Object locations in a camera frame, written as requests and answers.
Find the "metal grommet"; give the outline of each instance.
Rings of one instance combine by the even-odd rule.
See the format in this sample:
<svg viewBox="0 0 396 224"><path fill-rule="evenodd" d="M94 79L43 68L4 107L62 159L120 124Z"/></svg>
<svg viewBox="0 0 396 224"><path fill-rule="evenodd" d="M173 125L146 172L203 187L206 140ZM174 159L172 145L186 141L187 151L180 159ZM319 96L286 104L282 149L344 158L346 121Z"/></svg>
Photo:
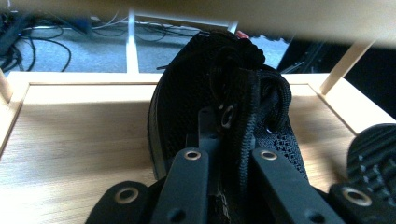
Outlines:
<svg viewBox="0 0 396 224"><path fill-rule="evenodd" d="M276 133L276 131L271 131L268 126L265 128L265 131L267 131L268 133Z"/></svg>
<svg viewBox="0 0 396 224"><path fill-rule="evenodd" d="M359 206L367 207L373 203L371 198L367 196L365 193L350 187L343 188L343 195L348 201Z"/></svg>
<svg viewBox="0 0 396 224"><path fill-rule="evenodd" d="M266 159L268 161L274 161L277 159L277 155L274 152L267 150L261 151L260 155L262 156L263 159Z"/></svg>
<svg viewBox="0 0 396 224"><path fill-rule="evenodd" d="M224 111L221 117L221 126L225 129L231 128L231 123L233 120L233 106L229 105L227 109Z"/></svg>
<svg viewBox="0 0 396 224"><path fill-rule="evenodd" d="M116 196L114 196L114 200L116 201L116 203L119 204L131 203L137 198L138 195L139 190L137 190L136 188L124 188L116 193Z"/></svg>
<svg viewBox="0 0 396 224"><path fill-rule="evenodd" d="M191 150L184 154L184 158L186 158L189 161L196 161L201 158L201 153Z"/></svg>

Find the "shoe lace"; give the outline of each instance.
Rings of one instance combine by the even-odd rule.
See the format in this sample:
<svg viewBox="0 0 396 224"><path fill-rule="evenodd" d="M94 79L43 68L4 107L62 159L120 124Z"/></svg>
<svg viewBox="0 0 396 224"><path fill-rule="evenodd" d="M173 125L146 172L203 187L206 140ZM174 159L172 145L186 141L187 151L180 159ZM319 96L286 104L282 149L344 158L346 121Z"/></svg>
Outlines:
<svg viewBox="0 0 396 224"><path fill-rule="evenodd" d="M274 68L262 65L259 72L261 80L261 102L258 120L265 119L265 128L270 133L282 129L288 119L291 90L288 81Z"/></svg>
<svg viewBox="0 0 396 224"><path fill-rule="evenodd" d="M239 39L233 47L224 47L219 51L211 69L210 85L215 100L221 105L228 95L232 70L237 67L257 70L261 81L258 120L264 120L266 130L275 133L288 119L291 91L288 81L264 62L261 49L248 39Z"/></svg>

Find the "gray carpet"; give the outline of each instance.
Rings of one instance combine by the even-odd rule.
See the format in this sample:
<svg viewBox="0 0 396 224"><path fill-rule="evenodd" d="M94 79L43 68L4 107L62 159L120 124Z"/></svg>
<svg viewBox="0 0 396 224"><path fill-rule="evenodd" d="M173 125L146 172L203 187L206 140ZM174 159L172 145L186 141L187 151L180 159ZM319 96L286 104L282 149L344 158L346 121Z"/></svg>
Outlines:
<svg viewBox="0 0 396 224"><path fill-rule="evenodd" d="M64 44L72 52L72 58L66 72L87 73L126 73L126 26L117 30L95 30L92 36L82 35L71 29L64 29L63 35L54 41ZM162 73L157 67L169 64L176 54L188 43L190 36L197 31L173 29L175 34L155 33L152 30L136 27L136 48L140 73ZM60 33L59 29L38 29L32 36L50 37ZM59 72L67 62L67 50L54 43L43 40L33 40L35 44L35 66L32 71ZM288 44L283 41L269 41L265 37L252 38L251 41L266 56L266 64L277 67ZM17 43L23 60L22 67L16 66L12 71L26 70L33 60L33 52L28 39Z"/></svg>

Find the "wooden shelf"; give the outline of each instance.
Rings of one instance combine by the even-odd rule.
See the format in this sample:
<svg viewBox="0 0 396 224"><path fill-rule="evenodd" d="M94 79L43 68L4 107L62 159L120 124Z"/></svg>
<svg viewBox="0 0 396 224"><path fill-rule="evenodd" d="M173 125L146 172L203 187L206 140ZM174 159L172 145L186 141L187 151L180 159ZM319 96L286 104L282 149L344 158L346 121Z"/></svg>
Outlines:
<svg viewBox="0 0 396 224"><path fill-rule="evenodd" d="M285 76L293 93L291 125L310 183L325 191L345 180L355 134L376 122L394 122L343 79L339 89L319 94L326 76ZM14 95L0 107L6 115L0 126L0 223L81 223L111 186L154 183L146 125L159 77L12 73ZM340 101L342 93L352 99L344 97L340 106L334 97ZM360 104L337 108L348 100ZM348 115L362 106L371 114Z"/></svg>

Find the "sneaker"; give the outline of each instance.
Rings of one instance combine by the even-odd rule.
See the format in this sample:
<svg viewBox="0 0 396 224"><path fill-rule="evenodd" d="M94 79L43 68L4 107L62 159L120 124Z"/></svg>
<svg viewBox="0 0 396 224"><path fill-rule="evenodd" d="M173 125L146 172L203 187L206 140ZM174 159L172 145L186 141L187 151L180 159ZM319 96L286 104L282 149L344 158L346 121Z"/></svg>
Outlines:
<svg viewBox="0 0 396 224"><path fill-rule="evenodd" d="M224 134L222 179L228 220L244 223L250 151L280 151L306 178L290 127L290 85L248 39L231 33L200 33L166 68L151 100L148 139L154 174L166 176L187 134L197 132L198 111L217 110Z"/></svg>
<svg viewBox="0 0 396 224"><path fill-rule="evenodd" d="M347 154L351 183L396 207L396 124L376 124L352 141Z"/></svg>

